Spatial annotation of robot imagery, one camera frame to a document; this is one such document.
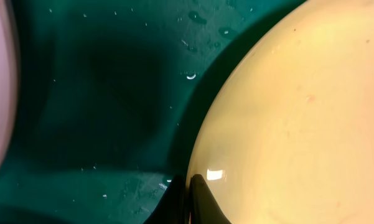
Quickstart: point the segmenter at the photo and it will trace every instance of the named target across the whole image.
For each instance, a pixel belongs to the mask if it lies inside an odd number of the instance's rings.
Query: yellow surface
[[[193,174],[232,223],[374,223],[374,0],[308,1],[266,34],[208,112]]]

